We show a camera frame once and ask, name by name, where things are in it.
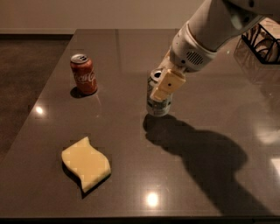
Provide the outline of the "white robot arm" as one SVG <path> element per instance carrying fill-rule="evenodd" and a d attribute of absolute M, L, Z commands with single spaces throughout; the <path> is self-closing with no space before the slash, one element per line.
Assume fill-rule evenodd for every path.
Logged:
<path fill-rule="evenodd" d="M 150 98 L 164 101 L 186 82 L 187 73 L 201 70 L 230 39 L 264 18 L 280 18 L 280 0 L 205 0 L 174 36 Z"/>

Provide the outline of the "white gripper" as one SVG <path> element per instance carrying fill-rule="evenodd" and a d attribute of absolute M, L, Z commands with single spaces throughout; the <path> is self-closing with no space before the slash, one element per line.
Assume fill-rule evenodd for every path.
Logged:
<path fill-rule="evenodd" d="M 174 65 L 185 73 L 197 72 L 211 62 L 216 55 L 217 52 L 207 50 L 196 41 L 188 23 L 185 23 L 174 36 L 170 51 L 159 64 L 159 67 L 164 70 L 150 98 L 155 102 L 162 102 L 186 82 L 186 77 L 180 71 L 172 70 Z"/>

